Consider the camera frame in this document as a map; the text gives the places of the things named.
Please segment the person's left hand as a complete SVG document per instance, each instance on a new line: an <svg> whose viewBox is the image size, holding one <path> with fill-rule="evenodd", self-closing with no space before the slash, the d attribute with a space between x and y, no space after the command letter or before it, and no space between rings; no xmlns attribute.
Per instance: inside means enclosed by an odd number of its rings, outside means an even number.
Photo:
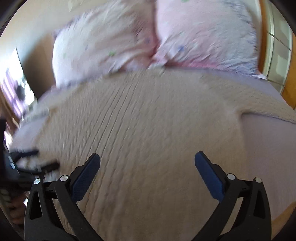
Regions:
<svg viewBox="0 0 296 241"><path fill-rule="evenodd" d="M23 225L25 221L26 205L24 204L27 198L26 193L19 194L18 196L9 196L10 201L7 206L10 211L10 218L13 224Z"/></svg>

